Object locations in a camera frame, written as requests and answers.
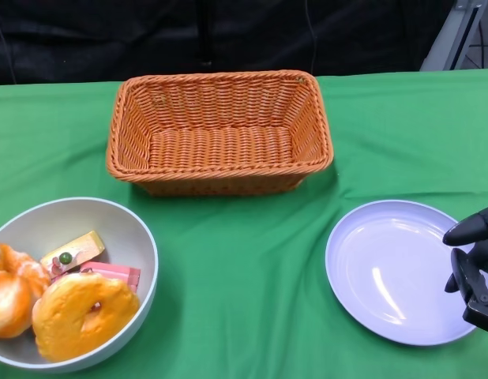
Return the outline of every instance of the green tablecloth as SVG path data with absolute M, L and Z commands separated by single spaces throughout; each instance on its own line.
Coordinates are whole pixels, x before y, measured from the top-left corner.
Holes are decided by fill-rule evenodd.
M 342 309 L 324 266 L 334 224 L 368 201 L 456 218 L 488 205 L 488 70 L 319 81 L 331 168 L 284 195 L 204 199 L 152 199 L 106 172 L 118 84 L 0 87 L 0 226 L 44 201 L 103 197 L 160 248 L 143 328 L 86 379 L 488 377 L 487 333 L 432 348 L 383 340 Z M 34 377 L 0 364 L 0 378 Z

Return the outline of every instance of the bagel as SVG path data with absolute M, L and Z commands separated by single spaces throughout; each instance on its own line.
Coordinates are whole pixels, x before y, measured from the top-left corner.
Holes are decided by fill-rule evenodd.
M 17 337 L 32 325 L 32 307 L 50 284 L 40 263 L 0 244 L 0 338 Z
M 138 297 L 122 280 L 94 272 L 63 276 L 33 308 L 39 353 L 50 362 L 88 353 L 123 329 L 138 309 Z

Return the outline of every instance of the toy food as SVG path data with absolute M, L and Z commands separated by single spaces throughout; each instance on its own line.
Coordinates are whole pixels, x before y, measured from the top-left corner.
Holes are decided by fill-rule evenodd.
M 51 362 L 88 353 L 115 336 L 138 309 L 138 297 L 122 280 L 94 272 L 63 276 L 33 308 L 39 353 Z
M 101 262 L 85 262 L 81 265 L 81 272 L 98 272 L 109 279 L 123 280 L 133 292 L 137 292 L 137 286 L 141 277 L 141 270 L 138 268 Z
M 32 307 L 50 284 L 40 263 L 0 244 L 0 338 L 19 336 L 30 327 Z
M 95 231 L 74 239 L 72 242 L 57 248 L 40 260 L 40 263 L 55 278 L 93 259 L 105 250 L 102 240 Z

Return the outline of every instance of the black curtain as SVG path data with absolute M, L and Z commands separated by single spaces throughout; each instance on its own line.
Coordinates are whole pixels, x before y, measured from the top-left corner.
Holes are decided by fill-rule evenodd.
M 307 0 L 317 39 L 313 73 L 419 69 L 452 3 Z M 202 71 L 309 72 L 313 57 L 305 0 L 7 0 L 0 1 L 0 29 L 18 83 Z M 0 39 L 0 84 L 10 82 Z

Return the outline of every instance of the orange wicker basket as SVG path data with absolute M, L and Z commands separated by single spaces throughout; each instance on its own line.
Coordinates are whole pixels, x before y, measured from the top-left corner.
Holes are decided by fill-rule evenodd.
M 130 79 L 107 147 L 112 176 L 157 196 L 288 191 L 332 159 L 319 86 L 294 70 Z

